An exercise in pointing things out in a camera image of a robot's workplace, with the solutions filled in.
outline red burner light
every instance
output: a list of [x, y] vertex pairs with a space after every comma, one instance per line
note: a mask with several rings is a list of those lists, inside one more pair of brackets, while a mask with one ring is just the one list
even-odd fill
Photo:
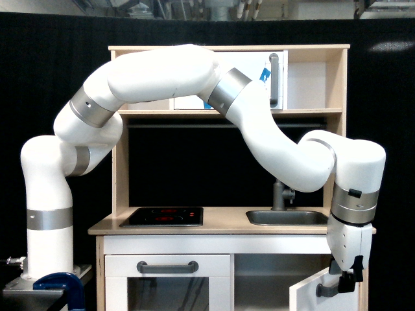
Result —
[[177, 209], [162, 209], [161, 213], [177, 213]]
[[171, 222], [172, 220], [174, 220], [174, 218], [171, 216], [161, 216], [155, 217], [155, 220], [157, 220], [158, 222]]

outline gray faucet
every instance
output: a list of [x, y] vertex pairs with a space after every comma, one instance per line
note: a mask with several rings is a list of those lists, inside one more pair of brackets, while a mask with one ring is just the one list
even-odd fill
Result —
[[276, 180], [274, 184], [274, 200], [272, 202], [272, 211], [286, 211], [284, 200], [290, 200], [292, 203], [293, 199], [296, 197], [295, 190], [290, 188], [285, 188], [285, 185], [280, 181]]

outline ceiling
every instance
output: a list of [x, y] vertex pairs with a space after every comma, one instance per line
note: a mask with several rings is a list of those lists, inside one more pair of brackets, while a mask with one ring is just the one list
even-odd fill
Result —
[[0, 11], [195, 21], [406, 18], [415, 17], [415, 0], [0, 0]]

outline blue clamp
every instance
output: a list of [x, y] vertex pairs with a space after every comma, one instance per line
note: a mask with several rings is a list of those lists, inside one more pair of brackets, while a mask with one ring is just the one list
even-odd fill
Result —
[[72, 273], [52, 273], [33, 283], [33, 290], [63, 289], [67, 292], [67, 307], [69, 311], [86, 311], [84, 285]]

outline blue label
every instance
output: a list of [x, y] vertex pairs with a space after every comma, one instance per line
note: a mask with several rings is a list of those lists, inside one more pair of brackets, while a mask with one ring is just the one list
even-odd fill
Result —
[[268, 80], [268, 78], [271, 75], [271, 71], [269, 71], [267, 68], [264, 68], [264, 70], [261, 73], [261, 78], [259, 78], [264, 83]]
[[212, 109], [212, 106], [210, 106], [207, 102], [203, 102], [203, 106], [205, 109]]

